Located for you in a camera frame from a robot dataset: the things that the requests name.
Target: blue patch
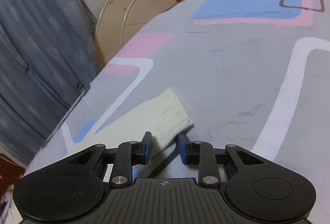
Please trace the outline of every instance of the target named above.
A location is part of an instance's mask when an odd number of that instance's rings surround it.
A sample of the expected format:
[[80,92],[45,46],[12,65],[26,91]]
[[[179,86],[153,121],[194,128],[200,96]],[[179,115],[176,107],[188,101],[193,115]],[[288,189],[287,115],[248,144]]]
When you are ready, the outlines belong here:
[[[279,6],[280,0],[207,0],[191,16],[192,19],[267,18],[292,19],[301,10]],[[285,4],[301,7],[302,0],[285,0]]]
[[85,138],[85,136],[87,135],[88,131],[92,128],[92,126],[95,123],[96,123],[95,120],[91,120],[91,121],[88,121],[87,123],[85,123],[82,126],[82,128],[80,128],[80,130],[75,135],[75,137],[73,138],[73,142],[74,143],[79,143],[80,141],[82,141]]

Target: metal screw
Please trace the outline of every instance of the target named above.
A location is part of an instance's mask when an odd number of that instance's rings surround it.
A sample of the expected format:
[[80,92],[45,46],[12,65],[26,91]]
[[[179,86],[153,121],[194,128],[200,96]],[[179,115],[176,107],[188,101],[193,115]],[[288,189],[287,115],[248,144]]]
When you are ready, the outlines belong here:
[[202,181],[205,184],[216,184],[219,180],[215,176],[205,176]]
[[117,185],[125,184],[128,181],[127,177],[125,176],[115,176],[112,179],[112,182]]

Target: crosshair symbol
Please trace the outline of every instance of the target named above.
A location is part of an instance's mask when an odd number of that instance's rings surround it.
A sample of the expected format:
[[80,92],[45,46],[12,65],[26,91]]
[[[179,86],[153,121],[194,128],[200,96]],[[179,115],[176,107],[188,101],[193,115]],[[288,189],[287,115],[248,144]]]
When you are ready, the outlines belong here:
[[160,184],[162,184],[163,186],[167,186],[170,183],[168,181],[162,181]]

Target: patterned fabric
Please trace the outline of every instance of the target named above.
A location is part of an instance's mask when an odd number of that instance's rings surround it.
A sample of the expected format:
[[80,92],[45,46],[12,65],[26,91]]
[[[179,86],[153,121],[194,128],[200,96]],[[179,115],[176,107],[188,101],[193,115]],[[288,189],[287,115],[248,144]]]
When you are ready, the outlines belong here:
[[0,141],[25,163],[97,70],[80,0],[0,1]]

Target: blue gray curtain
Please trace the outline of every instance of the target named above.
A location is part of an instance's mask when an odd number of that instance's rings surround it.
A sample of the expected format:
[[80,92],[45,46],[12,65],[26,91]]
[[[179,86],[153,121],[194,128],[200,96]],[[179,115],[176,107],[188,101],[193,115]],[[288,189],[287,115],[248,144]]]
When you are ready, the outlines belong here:
[[0,141],[25,163],[97,75],[88,22],[80,0],[0,0]]

